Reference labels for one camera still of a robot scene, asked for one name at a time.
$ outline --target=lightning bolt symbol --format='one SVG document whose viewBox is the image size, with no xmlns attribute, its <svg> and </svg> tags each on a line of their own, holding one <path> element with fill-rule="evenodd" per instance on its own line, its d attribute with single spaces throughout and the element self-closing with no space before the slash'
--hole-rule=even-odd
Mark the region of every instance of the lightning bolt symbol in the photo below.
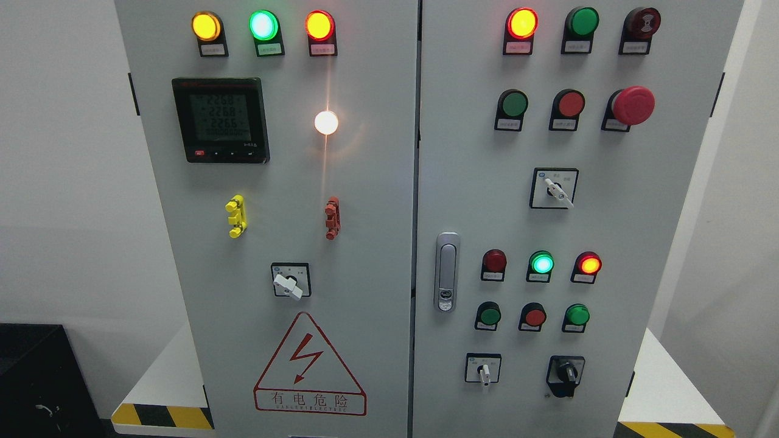
<svg viewBox="0 0 779 438">
<path fill-rule="evenodd" d="M 294 354 L 290 358 L 290 362 L 294 361 L 294 360 L 299 360 L 299 359 L 313 358 L 313 359 L 311 359 L 311 362 L 308 363 L 308 366 L 305 367 L 303 372 L 294 377 L 294 382 L 295 383 L 297 383 L 297 382 L 299 382 L 299 381 L 301 381 L 301 380 L 303 380 L 305 378 L 305 377 L 303 377 L 305 372 L 308 371 L 308 369 L 311 368 L 312 365 L 314 365 L 314 362 L 316 362 L 316 359 L 319 359 L 319 356 L 321 356 L 322 353 L 324 352 L 324 351 L 317 351 L 316 353 L 308 353 L 307 355 L 298 356 L 298 354 L 300 354 L 300 352 L 303 351 L 303 348 L 305 348 L 305 346 L 308 345 L 308 342 L 311 340 L 312 337 L 313 337 L 313 335 L 311 335 L 310 333 L 305 334 L 305 336 L 303 337 L 303 340 L 300 341 L 300 345 L 298 345 L 298 349 L 294 351 Z"/>
</svg>

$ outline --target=yellow black hazard stripe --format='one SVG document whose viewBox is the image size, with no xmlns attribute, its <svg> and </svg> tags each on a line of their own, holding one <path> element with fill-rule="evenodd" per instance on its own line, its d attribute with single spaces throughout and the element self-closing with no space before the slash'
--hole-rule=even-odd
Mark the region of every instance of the yellow black hazard stripe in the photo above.
<svg viewBox="0 0 779 438">
<path fill-rule="evenodd" d="M 211 410 L 182 406 L 122 403 L 111 416 L 114 424 L 133 426 L 213 429 Z"/>
<path fill-rule="evenodd" d="M 620 422 L 614 438 L 735 438 L 735 433 L 719 424 Z"/>
</svg>

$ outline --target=green indicator light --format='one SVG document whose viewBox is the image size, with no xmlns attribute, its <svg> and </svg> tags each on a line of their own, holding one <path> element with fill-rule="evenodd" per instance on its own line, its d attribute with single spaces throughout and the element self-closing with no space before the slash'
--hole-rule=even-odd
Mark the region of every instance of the green indicator light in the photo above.
<svg viewBox="0 0 779 438">
<path fill-rule="evenodd" d="M 574 9 L 568 15 L 568 29 L 579 37 L 586 37 L 592 34 L 600 23 L 601 19 L 597 11 L 593 8 Z"/>
<path fill-rule="evenodd" d="M 583 326 L 590 320 L 590 310 L 584 304 L 574 304 L 566 310 L 566 319 L 575 326 Z"/>
<path fill-rule="evenodd" d="M 485 326 L 494 326 L 500 321 L 500 311 L 496 309 L 487 309 L 481 313 L 479 319 Z"/>
<path fill-rule="evenodd" d="M 260 41 L 272 40 L 279 33 L 279 20 L 271 12 L 257 11 L 249 17 L 249 30 Z"/>
<path fill-rule="evenodd" d="M 546 274 L 555 267 L 555 261 L 550 253 L 538 251 L 530 258 L 530 267 L 539 274 Z"/>
<path fill-rule="evenodd" d="M 527 97 L 524 94 L 514 92 L 503 99 L 503 112 L 509 117 L 517 117 L 527 110 Z"/>
</svg>

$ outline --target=orange indicator light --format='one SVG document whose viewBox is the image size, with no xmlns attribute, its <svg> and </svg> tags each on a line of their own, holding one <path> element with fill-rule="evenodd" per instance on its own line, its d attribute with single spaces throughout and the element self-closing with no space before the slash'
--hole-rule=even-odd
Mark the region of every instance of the orange indicator light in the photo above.
<svg viewBox="0 0 779 438">
<path fill-rule="evenodd" d="M 315 41 L 324 41 L 332 37 L 335 29 L 333 16 L 325 11 L 316 10 L 305 17 L 305 31 Z"/>
<path fill-rule="evenodd" d="M 579 263 L 579 268 L 585 274 L 592 275 L 601 270 L 601 261 L 597 257 L 586 256 Z"/>
<path fill-rule="evenodd" d="M 506 25 L 512 37 L 518 40 L 530 38 L 538 28 L 538 14 L 530 8 L 514 9 Z"/>
</svg>

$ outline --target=green push button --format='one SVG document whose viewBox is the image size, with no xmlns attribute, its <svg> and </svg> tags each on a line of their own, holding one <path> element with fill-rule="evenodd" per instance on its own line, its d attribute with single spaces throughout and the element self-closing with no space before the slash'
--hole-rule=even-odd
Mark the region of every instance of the green push button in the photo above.
<svg viewBox="0 0 779 438">
<path fill-rule="evenodd" d="M 527 96 L 521 91 L 514 90 L 503 98 L 501 107 L 509 117 L 519 117 L 527 110 Z"/>
<path fill-rule="evenodd" d="M 494 326 L 500 321 L 500 307 L 498 303 L 487 301 L 483 302 L 476 315 L 477 321 L 485 326 Z"/>
<path fill-rule="evenodd" d="M 587 37 L 596 29 L 601 19 L 593 8 L 578 8 L 568 14 L 568 30 L 579 37 Z"/>
<path fill-rule="evenodd" d="M 584 304 L 574 304 L 566 310 L 566 320 L 574 326 L 583 326 L 590 320 L 590 311 Z"/>
</svg>

